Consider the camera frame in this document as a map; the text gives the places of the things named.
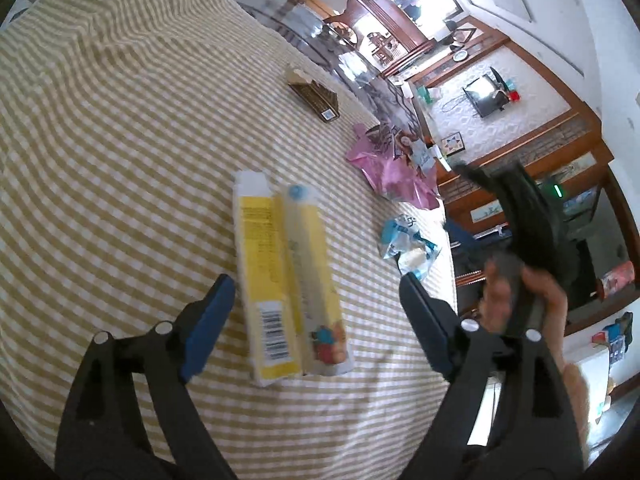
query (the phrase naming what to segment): crumpled plastic bag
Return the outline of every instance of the crumpled plastic bag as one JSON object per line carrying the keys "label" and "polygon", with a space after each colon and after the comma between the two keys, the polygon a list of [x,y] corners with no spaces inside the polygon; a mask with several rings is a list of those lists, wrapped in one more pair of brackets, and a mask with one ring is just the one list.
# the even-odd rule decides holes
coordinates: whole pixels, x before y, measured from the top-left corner
{"label": "crumpled plastic bag", "polygon": [[428,274],[440,254],[438,245],[420,235],[415,218],[404,214],[386,221],[378,248],[384,259],[397,259],[400,274],[412,272],[419,280]]}
{"label": "crumpled plastic bag", "polygon": [[362,170],[376,193],[393,202],[408,202],[418,209],[440,206],[435,164],[425,164],[424,153],[420,154],[417,165],[409,163],[407,153],[404,153],[410,149],[407,145],[396,153],[396,147],[400,145],[396,136],[407,138],[406,134],[388,123],[369,131],[359,123],[353,125],[353,130],[356,142],[347,152],[346,159]]}

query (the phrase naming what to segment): television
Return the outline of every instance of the television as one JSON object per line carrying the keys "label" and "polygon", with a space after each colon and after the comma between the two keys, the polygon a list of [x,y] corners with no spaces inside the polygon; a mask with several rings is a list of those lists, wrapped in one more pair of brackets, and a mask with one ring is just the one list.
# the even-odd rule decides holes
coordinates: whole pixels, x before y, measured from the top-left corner
{"label": "television", "polygon": [[496,110],[504,110],[504,105],[509,103],[506,83],[495,68],[491,67],[491,72],[495,79],[489,74],[484,74],[463,88],[480,117],[487,117]]}

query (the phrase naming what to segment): silver screw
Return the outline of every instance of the silver screw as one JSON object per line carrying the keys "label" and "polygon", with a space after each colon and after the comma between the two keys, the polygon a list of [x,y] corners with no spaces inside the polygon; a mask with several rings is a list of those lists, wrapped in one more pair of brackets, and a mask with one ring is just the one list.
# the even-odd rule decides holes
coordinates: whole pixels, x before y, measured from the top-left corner
{"label": "silver screw", "polygon": [[94,335],[94,343],[96,343],[97,345],[104,344],[108,340],[109,340],[108,332],[98,332],[96,335]]}
{"label": "silver screw", "polygon": [[478,322],[475,319],[463,319],[460,322],[460,326],[465,332],[475,332],[480,328],[480,325],[478,325]]}
{"label": "silver screw", "polygon": [[533,341],[534,343],[537,343],[542,339],[542,334],[535,328],[529,328],[529,330],[525,332],[525,336],[527,336],[529,341]]}
{"label": "silver screw", "polygon": [[173,329],[174,326],[169,321],[163,321],[156,325],[156,333],[160,335],[167,335]]}

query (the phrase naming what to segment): yellow toothpaste tube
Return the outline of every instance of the yellow toothpaste tube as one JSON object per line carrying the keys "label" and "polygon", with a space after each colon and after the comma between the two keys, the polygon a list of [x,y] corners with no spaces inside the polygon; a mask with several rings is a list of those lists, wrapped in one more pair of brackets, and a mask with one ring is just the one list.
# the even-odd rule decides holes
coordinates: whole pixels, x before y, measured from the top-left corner
{"label": "yellow toothpaste tube", "polygon": [[278,215],[265,175],[239,171],[234,189],[238,274],[254,381],[259,386],[302,372]]}
{"label": "yellow toothpaste tube", "polygon": [[304,373],[335,376],[354,367],[342,312],[329,268],[319,194],[289,186],[282,196],[286,275]]}

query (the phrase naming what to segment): tablecloth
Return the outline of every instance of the tablecloth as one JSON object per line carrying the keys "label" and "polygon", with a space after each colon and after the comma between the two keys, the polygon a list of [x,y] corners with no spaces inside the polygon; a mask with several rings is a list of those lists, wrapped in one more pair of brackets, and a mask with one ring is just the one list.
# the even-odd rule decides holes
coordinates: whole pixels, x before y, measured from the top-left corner
{"label": "tablecloth", "polygon": [[[316,118],[286,86],[295,64],[338,92]],[[447,385],[431,371],[376,240],[417,216],[443,245],[428,291],[455,308],[442,209],[374,195],[345,160],[352,94],[232,0],[38,0],[0,34],[0,397],[52,463],[66,395],[93,334],[138,335],[236,276],[237,170],[322,193],[356,369],[258,388],[239,300],[188,385],[241,479],[393,479]],[[142,378],[150,440],[171,459]]]}

